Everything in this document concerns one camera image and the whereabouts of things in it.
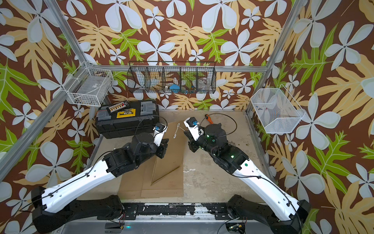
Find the blue object in basket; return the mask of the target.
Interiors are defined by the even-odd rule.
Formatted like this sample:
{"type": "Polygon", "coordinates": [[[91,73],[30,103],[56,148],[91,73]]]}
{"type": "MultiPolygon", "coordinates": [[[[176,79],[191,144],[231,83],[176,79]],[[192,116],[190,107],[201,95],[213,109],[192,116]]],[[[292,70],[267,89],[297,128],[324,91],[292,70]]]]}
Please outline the blue object in basket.
{"type": "Polygon", "coordinates": [[[169,87],[169,90],[172,91],[173,93],[179,93],[181,88],[179,85],[173,84],[172,86],[169,87]]]}

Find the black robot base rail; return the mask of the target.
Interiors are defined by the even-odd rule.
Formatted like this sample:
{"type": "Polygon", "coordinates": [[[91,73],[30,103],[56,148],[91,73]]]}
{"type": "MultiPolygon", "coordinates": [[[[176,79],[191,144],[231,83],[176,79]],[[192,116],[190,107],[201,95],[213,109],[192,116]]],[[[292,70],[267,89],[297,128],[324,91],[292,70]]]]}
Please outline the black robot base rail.
{"type": "Polygon", "coordinates": [[[125,217],[106,220],[104,230],[119,233],[130,229],[132,221],[237,221],[245,223],[254,220],[271,226],[279,219],[269,206],[248,201],[234,195],[228,202],[218,203],[123,203],[125,217]]]}

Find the black plastic toolbox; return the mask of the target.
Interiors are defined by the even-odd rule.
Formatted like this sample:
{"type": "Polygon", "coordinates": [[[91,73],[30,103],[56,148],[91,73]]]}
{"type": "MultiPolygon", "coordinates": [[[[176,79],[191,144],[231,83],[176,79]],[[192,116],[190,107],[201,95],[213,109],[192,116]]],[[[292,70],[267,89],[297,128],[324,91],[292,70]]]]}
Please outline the black plastic toolbox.
{"type": "Polygon", "coordinates": [[[159,122],[159,108],[154,100],[131,101],[130,107],[113,113],[102,106],[95,114],[95,127],[106,139],[133,136],[139,133],[152,133],[159,122]]]}

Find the screwdriver bit set case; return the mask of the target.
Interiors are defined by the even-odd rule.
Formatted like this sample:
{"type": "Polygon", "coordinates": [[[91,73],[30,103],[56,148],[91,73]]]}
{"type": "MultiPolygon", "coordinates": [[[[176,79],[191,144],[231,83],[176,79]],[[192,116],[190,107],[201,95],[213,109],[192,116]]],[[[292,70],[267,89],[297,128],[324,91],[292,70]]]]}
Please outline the screwdriver bit set case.
{"type": "Polygon", "coordinates": [[[117,113],[119,111],[123,111],[123,110],[125,110],[125,109],[127,109],[129,107],[130,107],[129,103],[125,100],[125,101],[122,101],[122,102],[110,105],[106,109],[107,109],[107,112],[110,115],[112,115],[113,113],[117,113]]]}

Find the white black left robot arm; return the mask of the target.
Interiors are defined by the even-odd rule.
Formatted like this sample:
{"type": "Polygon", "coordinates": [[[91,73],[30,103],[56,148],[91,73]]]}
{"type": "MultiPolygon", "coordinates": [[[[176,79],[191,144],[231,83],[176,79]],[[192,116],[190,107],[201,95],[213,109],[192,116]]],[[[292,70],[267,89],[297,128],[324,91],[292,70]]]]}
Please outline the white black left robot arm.
{"type": "Polygon", "coordinates": [[[168,139],[162,134],[141,133],[130,143],[106,153],[100,161],[69,180],[49,188],[32,191],[32,222],[40,234],[48,234],[64,224],[82,218],[111,220],[123,217],[124,206],[117,195],[105,199],[78,200],[78,197],[115,179],[154,156],[163,158],[168,139]]]}

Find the kraft file bag with string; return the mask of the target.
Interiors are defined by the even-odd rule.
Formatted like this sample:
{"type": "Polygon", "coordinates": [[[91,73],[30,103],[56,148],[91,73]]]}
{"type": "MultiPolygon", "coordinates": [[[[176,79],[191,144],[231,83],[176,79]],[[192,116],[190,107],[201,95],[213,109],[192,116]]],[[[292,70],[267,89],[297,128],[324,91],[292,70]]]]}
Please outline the kraft file bag with string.
{"type": "Polygon", "coordinates": [[[141,198],[146,164],[122,175],[117,195],[121,200],[134,200],[141,198]]]}

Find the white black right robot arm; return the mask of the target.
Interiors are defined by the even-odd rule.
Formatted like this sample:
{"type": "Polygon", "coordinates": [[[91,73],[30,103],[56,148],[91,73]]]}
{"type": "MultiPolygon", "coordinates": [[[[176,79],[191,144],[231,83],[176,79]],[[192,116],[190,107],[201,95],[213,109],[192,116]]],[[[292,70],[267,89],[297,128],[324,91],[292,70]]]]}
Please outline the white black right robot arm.
{"type": "Polygon", "coordinates": [[[200,127],[194,118],[184,122],[184,132],[192,152],[202,149],[225,172],[249,186],[265,204],[234,195],[227,202],[232,219],[256,220],[275,234],[299,234],[311,210],[305,200],[297,200],[271,181],[240,148],[229,144],[221,124],[200,127]]]}

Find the orange handled screwdriver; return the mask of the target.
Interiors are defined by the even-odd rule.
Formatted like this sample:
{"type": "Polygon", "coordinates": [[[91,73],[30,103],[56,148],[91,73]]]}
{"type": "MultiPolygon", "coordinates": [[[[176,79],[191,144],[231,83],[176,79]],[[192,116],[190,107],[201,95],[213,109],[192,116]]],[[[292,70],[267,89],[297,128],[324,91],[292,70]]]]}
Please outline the orange handled screwdriver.
{"type": "Polygon", "coordinates": [[[208,114],[205,114],[205,119],[210,123],[213,124],[213,121],[211,120],[211,117],[208,114]]]}

